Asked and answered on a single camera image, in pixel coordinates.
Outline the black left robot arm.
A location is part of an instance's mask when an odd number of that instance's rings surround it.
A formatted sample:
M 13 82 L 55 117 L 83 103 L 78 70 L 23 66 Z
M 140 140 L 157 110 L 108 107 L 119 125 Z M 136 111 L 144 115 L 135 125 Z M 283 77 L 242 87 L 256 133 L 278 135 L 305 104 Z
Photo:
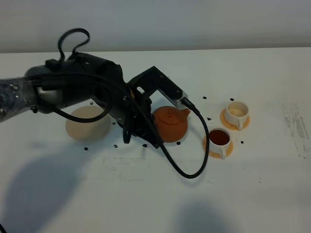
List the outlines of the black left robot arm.
M 101 107 L 99 115 L 83 118 L 64 112 L 64 108 L 87 99 Z M 125 143 L 137 136 L 156 148 L 163 145 L 150 112 L 151 100 L 133 83 L 124 81 L 121 66 L 93 55 L 73 53 L 68 59 L 51 59 L 32 67 L 23 77 L 2 79 L 1 121 L 29 110 L 54 112 L 79 123 L 93 123 L 110 115 L 122 127 Z

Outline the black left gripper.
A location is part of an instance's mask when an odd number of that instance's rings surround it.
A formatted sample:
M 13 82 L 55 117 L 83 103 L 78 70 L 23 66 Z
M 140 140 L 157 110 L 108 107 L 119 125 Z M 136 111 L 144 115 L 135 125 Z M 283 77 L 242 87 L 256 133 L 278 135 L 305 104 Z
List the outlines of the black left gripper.
M 126 91 L 138 105 L 146 112 L 151 119 L 151 100 L 142 101 L 139 96 L 139 91 L 132 91 L 131 87 L 123 80 L 121 66 L 114 64 L 108 65 L 106 76 L 116 83 L 122 90 Z M 122 136 L 125 144 L 130 142 L 131 136 L 136 136 L 149 142 L 154 148 L 160 147 L 160 137 L 156 131 L 150 130 L 149 124 L 138 111 L 135 105 L 130 101 L 123 92 L 110 86 L 109 91 L 113 96 L 112 109 L 109 114 L 122 127 Z

